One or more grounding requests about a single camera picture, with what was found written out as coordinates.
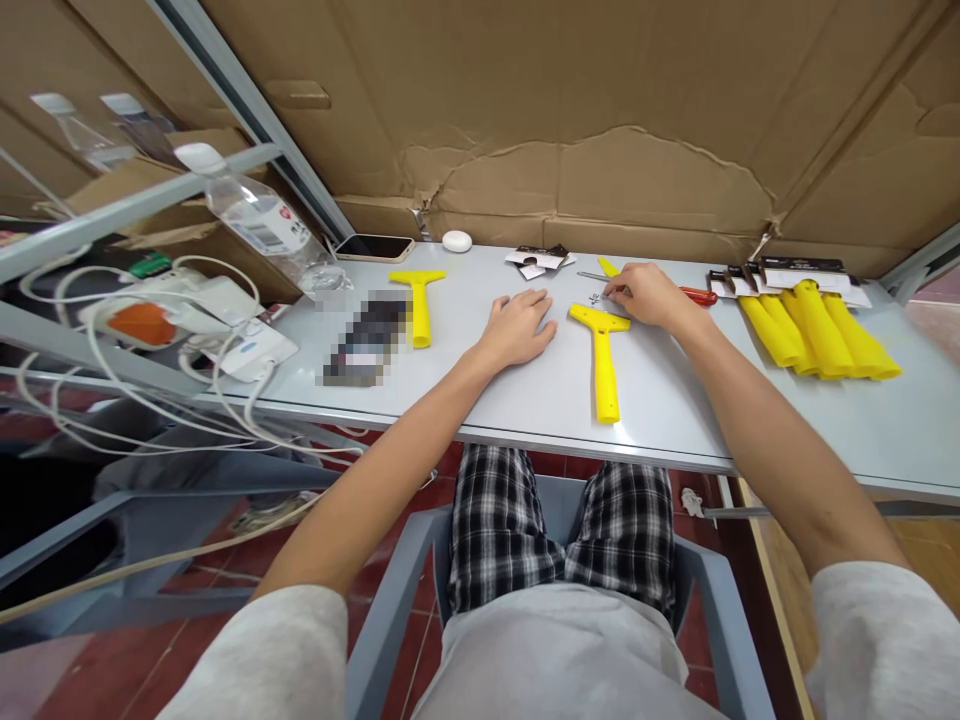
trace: forearm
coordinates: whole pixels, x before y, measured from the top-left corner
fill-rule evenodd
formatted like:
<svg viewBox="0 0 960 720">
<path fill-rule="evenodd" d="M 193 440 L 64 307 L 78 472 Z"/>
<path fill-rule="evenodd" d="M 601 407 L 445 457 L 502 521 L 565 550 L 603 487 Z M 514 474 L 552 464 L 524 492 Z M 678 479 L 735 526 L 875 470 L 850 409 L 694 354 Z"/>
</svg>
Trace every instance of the forearm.
<svg viewBox="0 0 960 720">
<path fill-rule="evenodd" d="M 468 351 L 326 491 L 270 566 L 254 597 L 316 584 L 346 594 L 443 456 L 493 377 Z"/>
<path fill-rule="evenodd" d="M 811 577 L 846 560 L 908 566 L 850 471 L 712 320 L 675 335 L 737 467 L 796 545 Z"/>
</svg>

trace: red screwdriver handle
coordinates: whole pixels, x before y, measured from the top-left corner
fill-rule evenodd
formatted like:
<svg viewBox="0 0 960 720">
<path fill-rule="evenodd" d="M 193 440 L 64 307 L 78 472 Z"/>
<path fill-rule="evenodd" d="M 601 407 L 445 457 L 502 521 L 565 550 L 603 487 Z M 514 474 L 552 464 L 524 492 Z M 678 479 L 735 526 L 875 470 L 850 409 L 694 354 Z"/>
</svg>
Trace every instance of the red screwdriver handle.
<svg viewBox="0 0 960 720">
<path fill-rule="evenodd" d="M 717 294 L 711 290 L 681 287 L 684 294 L 700 307 L 712 307 L 717 304 Z"/>
</svg>

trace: plaid shorts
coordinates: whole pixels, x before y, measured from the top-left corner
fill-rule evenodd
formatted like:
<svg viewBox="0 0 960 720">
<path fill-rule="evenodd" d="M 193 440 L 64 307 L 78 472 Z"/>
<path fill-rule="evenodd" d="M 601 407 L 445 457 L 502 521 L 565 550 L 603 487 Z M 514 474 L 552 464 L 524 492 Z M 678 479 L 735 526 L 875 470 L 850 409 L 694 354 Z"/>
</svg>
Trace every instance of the plaid shorts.
<svg viewBox="0 0 960 720">
<path fill-rule="evenodd" d="M 666 470 L 604 463 L 585 493 L 580 531 L 564 547 L 546 536 L 527 453 L 466 445 L 453 503 L 453 612 L 534 585 L 573 582 L 623 593 L 669 620 L 674 547 Z"/>
</svg>

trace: hand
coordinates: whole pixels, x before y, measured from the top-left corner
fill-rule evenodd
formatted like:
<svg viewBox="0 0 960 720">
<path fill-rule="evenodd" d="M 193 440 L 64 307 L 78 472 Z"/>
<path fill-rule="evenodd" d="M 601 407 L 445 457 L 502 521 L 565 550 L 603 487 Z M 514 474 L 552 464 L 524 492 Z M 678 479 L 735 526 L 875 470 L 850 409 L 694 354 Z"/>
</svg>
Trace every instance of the hand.
<svg viewBox="0 0 960 720">
<path fill-rule="evenodd" d="M 627 263 L 603 292 L 640 322 L 658 325 L 673 335 L 710 320 L 709 313 L 654 263 Z"/>
<path fill-rule="evenodd" d="M 470 353 L 494 374 L 510 365 L 530 362 L 542 353 L 557 334 L 557 321 L 551 320 L 537 332 L 540 321 L 553 305 L 546 290 L 527 290 L 497 298 L 479 342 Z"/>
</svg>

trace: smartphone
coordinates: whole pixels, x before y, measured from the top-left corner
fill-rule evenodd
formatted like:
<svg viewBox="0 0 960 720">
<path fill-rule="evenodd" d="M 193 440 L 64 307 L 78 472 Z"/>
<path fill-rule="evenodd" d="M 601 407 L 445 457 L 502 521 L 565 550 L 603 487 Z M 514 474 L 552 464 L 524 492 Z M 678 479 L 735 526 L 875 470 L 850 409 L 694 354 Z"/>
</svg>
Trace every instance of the smartphone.
<svg viewBox="0 0 960 720">
<path fill-rule="evenodd" d="M 413 238 L 391 235 L 351 235 L 337 248 L 339 260 L 398 263 L 413 250 Z"/>
</svg>

